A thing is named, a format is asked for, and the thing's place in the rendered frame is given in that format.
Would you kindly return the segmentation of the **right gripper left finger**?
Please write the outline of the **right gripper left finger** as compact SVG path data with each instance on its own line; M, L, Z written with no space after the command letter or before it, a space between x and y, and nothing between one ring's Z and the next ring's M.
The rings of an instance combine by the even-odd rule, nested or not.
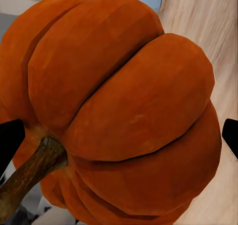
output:
M0 178L25 138L19 119L0 124Z

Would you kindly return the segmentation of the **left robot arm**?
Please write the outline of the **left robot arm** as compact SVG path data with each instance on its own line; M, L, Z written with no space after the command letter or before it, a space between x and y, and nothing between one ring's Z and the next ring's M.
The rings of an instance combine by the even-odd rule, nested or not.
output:
M53 206L31 225L76 225L76 222L68 209Z

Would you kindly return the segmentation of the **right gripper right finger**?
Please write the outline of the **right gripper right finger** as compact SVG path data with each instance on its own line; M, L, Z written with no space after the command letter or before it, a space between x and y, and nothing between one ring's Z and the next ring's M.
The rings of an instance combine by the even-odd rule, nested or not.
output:
M222 137L238 159L238 121L227 119L223 126Z

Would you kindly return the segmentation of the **pumpkin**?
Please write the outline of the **pumpkin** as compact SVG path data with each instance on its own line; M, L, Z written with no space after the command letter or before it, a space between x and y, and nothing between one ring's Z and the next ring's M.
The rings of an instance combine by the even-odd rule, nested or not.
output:
M0 44L0 124L25 138L0 224L40 182L87 225L173 225L214 178L213 66L139 0L42 0Z

